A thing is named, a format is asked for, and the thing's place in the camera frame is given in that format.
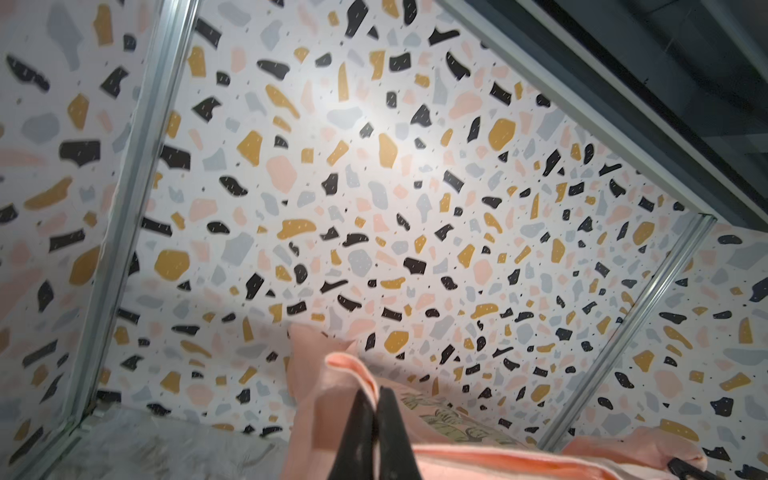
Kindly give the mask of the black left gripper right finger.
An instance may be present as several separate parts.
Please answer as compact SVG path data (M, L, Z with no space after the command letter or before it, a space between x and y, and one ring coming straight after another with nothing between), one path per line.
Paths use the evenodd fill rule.
M377 404L376 432L379 445L379 478L421 480L399 403L391 388L382 387Z

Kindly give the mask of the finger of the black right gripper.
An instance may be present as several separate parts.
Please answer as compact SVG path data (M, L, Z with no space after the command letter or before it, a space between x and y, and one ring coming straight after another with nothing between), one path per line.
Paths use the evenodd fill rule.
M679 480L714 480L714 475L679 458L671 459L667 468Z

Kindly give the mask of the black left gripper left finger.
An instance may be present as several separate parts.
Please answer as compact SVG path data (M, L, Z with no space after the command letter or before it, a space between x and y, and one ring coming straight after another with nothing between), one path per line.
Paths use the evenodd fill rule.
M328 480L372 480L374 476L375 409L358 390Z

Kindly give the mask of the peach graphic t-shirt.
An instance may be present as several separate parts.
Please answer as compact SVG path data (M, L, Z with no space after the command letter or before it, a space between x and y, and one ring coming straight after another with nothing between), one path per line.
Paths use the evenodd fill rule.
M422 479L673 479L673 458L708 467L700 447L659 428L639 427L619 439L579 436L559 453L542 451L374 376L353 341L306 325L291 326L288 335L287 379L297 411L285 479L327 479L357 391L377 412L382 387L395 393ZM374 429L373 479L380 479L376 414Z

